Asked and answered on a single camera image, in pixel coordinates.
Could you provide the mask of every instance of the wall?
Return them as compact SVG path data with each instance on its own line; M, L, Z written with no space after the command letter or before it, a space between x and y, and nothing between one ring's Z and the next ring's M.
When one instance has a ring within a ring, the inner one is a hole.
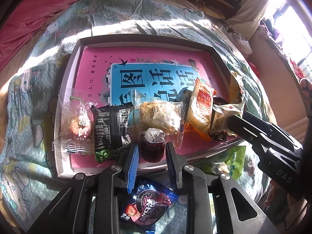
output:
M293 76L256 31L249 40L252 62L260 73L260 81L269 98L277 124L302 141L307 127L307 112Z

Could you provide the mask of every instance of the green snack bag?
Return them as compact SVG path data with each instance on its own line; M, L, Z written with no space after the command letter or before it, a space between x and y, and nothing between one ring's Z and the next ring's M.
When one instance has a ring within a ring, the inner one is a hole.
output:
M245 151L245 145L237 145L211 158L199 161L194 166L204 173L216 176L228 173L234 180L237 180L244 168Z
M234 146L232 156L227 160L226 164L229 170L230 176L237 180L243 171L246 146Z

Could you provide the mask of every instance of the white cardboard box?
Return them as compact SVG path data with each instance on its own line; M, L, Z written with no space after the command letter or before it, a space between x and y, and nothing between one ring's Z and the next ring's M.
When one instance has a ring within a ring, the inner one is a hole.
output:
M230 83L230 71L226 67L225 63L221 59L221 57L217 54L217 52L209 46L199 44L193 41L165 37L165 36L157 36L157 35L139 35L139 34L117 34L117 35L103 35L103 36L94 36L88 37L84 39L80 39L68 61L68 65L66 67L63 81L60 87L59 92L59 102L57 105L56 117L55 117L55 129L54 129L54 139L58 136L60 131L60 122L61 122L61 106L60 102L63 102L64 96L66 94L66 88L73 88L75 82L75 76L79 67L82 51L85 46L92 47L157 47L157 48L168 48L172 50L180 50L180 51L191 51L191 52L208 52L220 72L220 76L222 77L227 89L229 88ZM243 141L241 138L236 138L228 144L222 144L216 148L209 148L200 154L191 154L185 156L188 162L193 162L198 159L207 158L213 156L219 152L222 152L230 147L233 147ZM79 168L73 169L71 167L70 154L55 151L55 164L57 168L57 173L59 177L64 178L72 178L75 174L82 172L86 175L94 175L96 173L100 173L103 168ZM157 164L152 163L140 163L138 167L138 173L140 172L148 172L157 170L166 170L167 164L166 161L161 161Z

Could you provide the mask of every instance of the bed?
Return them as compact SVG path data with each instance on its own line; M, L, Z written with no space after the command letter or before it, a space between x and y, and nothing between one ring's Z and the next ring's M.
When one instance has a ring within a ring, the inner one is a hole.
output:
M117 33L164 35L212 46L228 68L242 76L248 110L276 123L266 93L241 53L188 1L79 0L69 4L48 17L0 73L0 121L7 125L0 130L5 203L0 210L23 230L29 229L68 181L57 177L51 144L58 89L75 43L84 37ZM257 168L259 158L250 145L245 160L248 164L238 182L258 201L269 178ZM181 197L157 222L157 233L185 229L185 201Z

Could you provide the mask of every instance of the das logo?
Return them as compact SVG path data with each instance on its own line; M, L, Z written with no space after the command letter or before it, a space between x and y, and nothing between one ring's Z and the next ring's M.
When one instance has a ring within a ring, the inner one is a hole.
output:
M286 180L286 182L287 183L290 183L291 182L291 180L292 180L292 178L291 177L289 177L289 178L287 178L287 173L283 173L283 171L282 171L282 169L279 169L278 170L278 172L276 173L278 176L281 176L282 175L282 179L284 179L284 180Z

